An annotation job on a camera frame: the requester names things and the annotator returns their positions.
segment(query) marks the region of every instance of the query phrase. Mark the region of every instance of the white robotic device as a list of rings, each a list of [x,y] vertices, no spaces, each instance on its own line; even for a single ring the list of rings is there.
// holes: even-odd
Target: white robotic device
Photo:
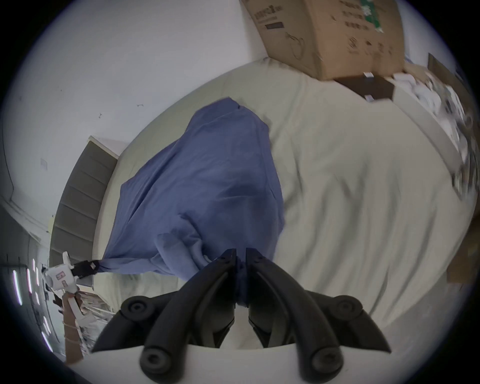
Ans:
[[[46,269],[43,273],[44,279],[47,285],[52,288],[52,290],[64,290],[65,292],[74,294],[78,291],[78,276],[74,276],[72,273],[73,266],[70,263],[68,252],[64,252],[62,257],[63,264]],[[95,321],[95,317],[93,315],[90,314],[85,316],[82,313],[78,307],[75,297],[70,297],[68,299],[68,303],[70,304],[78,326],[85,327]]]

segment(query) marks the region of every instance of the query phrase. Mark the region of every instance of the blue cloth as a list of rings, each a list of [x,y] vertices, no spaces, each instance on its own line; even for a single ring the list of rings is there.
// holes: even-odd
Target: blue cloth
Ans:
[[[271,260],[283,224],[268,127],[222,99],[121,186],[99,272],[188,280],[229,248],[243,261],[247,247]]]

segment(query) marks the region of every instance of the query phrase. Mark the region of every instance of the wall light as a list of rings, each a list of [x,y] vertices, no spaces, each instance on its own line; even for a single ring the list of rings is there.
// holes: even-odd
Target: wall light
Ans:
[[[30,278],[30,269],[27,268],[27,284],[28,284],[28,292],[32,294],[32,280]]]
[[[48,326],[48,321],[47,321],[47,318],[45,316],[43,316],[43,321],[45,323],[45,328],[47,329],[47,332],[50,335],[52,333],[52,331],[50,331],[50,327]]]
[[[45,344],[47,345],[48,349],[50,349],[50,352],[53,352],[52,346],[47,340],[47,336],[42,332],[43,339],[45,340]]]
[[[15,292],[17,294],[18,303],[22,305],[22,295],[20,294],[20,287],[18,286],[17,271],[15,270],[13,270],[13,285],[15,286]]]

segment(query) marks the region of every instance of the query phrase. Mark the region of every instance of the bed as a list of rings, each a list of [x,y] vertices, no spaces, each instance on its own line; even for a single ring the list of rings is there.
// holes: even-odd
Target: bed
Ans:
[[[118,159],[96,223],[103,257],[120,186],[177,140],[201,107],[231,97],[268,126],[285,227],[274,261],[304,288],[357,297],[383,328],[445,272],[471,221],[476,196],[460,200],[442,159],[390,100],[368,103],[272,59],[228,72],[153,120]],[[179,289],[174,276],[94,276],[114,311],[134,295]]]

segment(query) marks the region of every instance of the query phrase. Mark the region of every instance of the clutter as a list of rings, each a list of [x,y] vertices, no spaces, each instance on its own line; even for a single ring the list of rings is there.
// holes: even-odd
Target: clutter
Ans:
[[[468,90],[467,85],[465,85],[461,79],[451,73],[442,63],[440,63],[432,54],[428,55],[428,69],[427,74],[430,77],[435,77],[439,82],[442,82],[449,86],[448,92],[452,96],[452,90],[458,97],[458,100],[461,103],[462,109],[464,111],[464,124],[463,128],[465,129],[464,135],[471,145],[474,148],[473,154],[474,158],[471,160],[472,166],[475,166],[477,180],[480,179],[478,172],[480,169],[480,155],[478,151],[478,144],[480,143],[480,120],[479,120],[479,111],[478,106],[475,101],[475,97],[471,91]],[[456,97],[453,97],[452,102],[457,104]],[[464,170],[465,175],[474,173],[473,170],[466,167]],[[474,217],[480,215],[480,193],[477,198],[477,206],[475,208]]]
[[[43,271],[45,282],[53,291],[65,290],[66,292],[75,293],[78,290],[77,280],[80,276],[75,273],[75,268],[70,263],[68,252],[64,252],[62,257],[63,264],[50,267]],[[84,315],[82,313],[78,307],[75,297],[70,297],[68,299],[68,303],[70,304],[77,324],[80,327],[87,326],[95,321],[94,316]]]
[[[400,72],[395,0],[243,0],[268,56],[318,80]]]

